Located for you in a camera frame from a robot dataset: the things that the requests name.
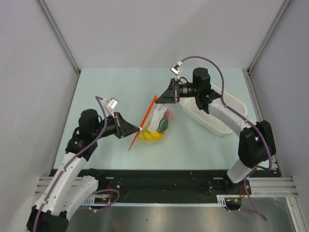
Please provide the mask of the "clear zip top bag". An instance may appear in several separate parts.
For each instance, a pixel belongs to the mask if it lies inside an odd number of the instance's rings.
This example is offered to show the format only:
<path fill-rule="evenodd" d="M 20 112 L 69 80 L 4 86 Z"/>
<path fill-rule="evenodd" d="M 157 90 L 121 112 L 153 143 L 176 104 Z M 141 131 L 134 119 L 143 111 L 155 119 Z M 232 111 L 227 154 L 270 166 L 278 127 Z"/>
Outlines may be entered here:
<path fill-rule="evenodd" d="M 174 113 L 174 110 L 170 107 L 167 106 L 166 104 L 162 103 L 156 103 L 158 96 L 155 95 L 151 104 L 149 105 L 147 112 L 140 124 L 141 131 L 137 132 L 134 139 L 132 140 L 130 147 L 128 148 L 128 151 L 132 150 L 135 147 L 140 147 L 140 146 L 145 146 L 145 145 L 152 145 L 152 144 L 157 144 L 162 142 L 166 137 L 170 134 L 171 127 L 173 125 L 173 121 L 169 121 L 169 127 L 168 129 L 164 132 L 165 137 L 161 141 L 156 141 L 156 142 L 148 142 L 148 141 L 141 141 L 138 139 L 138 135 L 145 130 L 155 132 L 157 131 L 158 125 L 160 120 L 165 116 L 165 112 L 167 110 L 171 110 Z"/>

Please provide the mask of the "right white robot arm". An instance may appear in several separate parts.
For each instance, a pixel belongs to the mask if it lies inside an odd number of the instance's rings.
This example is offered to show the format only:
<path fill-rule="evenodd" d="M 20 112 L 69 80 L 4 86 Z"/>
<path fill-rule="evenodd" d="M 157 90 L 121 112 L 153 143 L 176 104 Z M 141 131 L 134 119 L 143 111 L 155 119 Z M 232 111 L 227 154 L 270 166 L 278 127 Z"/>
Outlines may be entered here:
<path fill-rule="evenodd" d="M 181 99 L 192 98 L 199 111 L 226 124 L 239 138 L 239 158 L 227 171 L 228 179 L 223 181 L 226 193 L 234 194 L 239 190 L 240 182 L 260 168 L 260 163 L 268 161 L 268 167 L 272 168 L 272 157 L 276 154 L 276 146 L 269 122 L 250 119 L 226 104 L 224 92 L 218 92 L 211 86 L 208 69 L 195 68 L 191 82 L 182 82 L 179 65 L 173 66 L 171 71 L 177 78 L 171 79 L 168 88 L 159 96 L 156 103 L 179 103 Z"/>

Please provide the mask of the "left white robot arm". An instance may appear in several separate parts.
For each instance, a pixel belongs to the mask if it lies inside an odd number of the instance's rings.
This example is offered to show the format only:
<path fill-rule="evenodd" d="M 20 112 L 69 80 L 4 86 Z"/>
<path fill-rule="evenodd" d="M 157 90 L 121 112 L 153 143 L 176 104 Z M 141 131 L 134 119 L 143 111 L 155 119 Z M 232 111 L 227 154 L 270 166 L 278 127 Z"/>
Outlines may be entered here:
<path fill-rule="evenodd" d="M 66 231 L 73 214 L 88 196 L 108 191 L 106 175 L 97 169 L 87 170 L 81 182 L 76 187 L 72 186 L 97 148 L 98 140 L 110 135 L 121 139 L 140 130 L 140 127 L 125 121 L 119 112 L 112 116 L 99 116 L 94 109 L 82 111 L 60 167 L 32 207 L 28 231 Z"/>

